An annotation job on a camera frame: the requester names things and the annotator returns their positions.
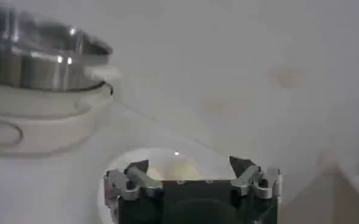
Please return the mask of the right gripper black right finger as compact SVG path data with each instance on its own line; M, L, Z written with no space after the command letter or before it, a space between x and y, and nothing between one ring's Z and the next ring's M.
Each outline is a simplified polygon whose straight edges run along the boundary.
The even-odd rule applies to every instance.
M236 178L230 184L240 196L252 192L257 198L268 200L282 197L282 174L279 168L269 167L266 171L250 159L229 156L229 162Z

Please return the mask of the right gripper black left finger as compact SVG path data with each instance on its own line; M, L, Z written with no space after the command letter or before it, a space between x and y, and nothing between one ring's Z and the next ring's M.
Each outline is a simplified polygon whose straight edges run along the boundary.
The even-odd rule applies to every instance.
M163 195L163 182L151 178L147 171L149 160L144 159L130 163L123 171L107 170L104 175L104 203L113 208L115 201L122 198L125 201L138 200L142 194L150 198Z

